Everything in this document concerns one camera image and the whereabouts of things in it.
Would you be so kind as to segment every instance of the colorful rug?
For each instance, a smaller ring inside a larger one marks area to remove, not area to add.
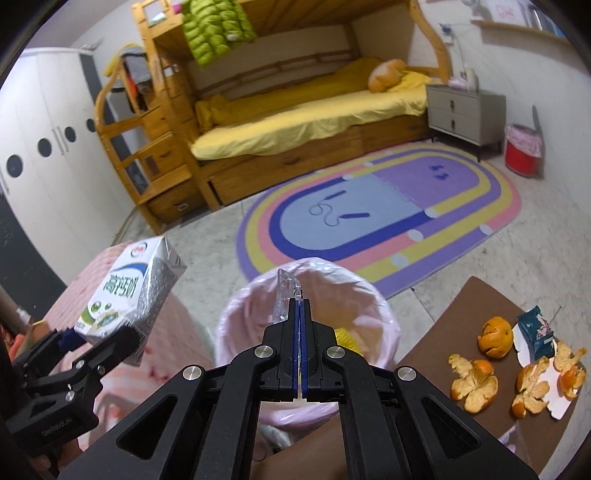
[[[321,257],[390,297],[461,257],[521,208],[515,186],[474,156],[407,144],[319,170],[266,192],[238,232],[249,280]]]

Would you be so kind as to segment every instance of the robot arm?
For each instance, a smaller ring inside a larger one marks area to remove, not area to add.
[[[261,402],[293,401],[299,387],[339,403],[351,480],[537,478],[418,371],[370,366],[297,299],[261,345],[224,367],[186,367],[59,478],[246,480]]]

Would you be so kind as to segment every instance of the milk carton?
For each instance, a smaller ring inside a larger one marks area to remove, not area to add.
[[[186,269],[164,236],[128,245],[90,298],[75,331],[98,343],[122,326],[133,327],[140,344],[125,363],[139,365],[160,309]]]

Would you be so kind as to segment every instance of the drawer handle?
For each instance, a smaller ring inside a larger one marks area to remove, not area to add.
[[[301,160],[301,158],[294,158],[293,160],[288,160],[288,161],[283,162],[283,164],[286,167],[291,167],[292,165],[295,165],[296,163],[298,163],[300,160]]]

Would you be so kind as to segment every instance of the red trash can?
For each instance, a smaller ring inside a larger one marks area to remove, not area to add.
[[[517,124],[508,125],[505,135],[505,165],[517,175],[533,177],[537,172],[537,159],[542,156],[541,135],[530,127]]]

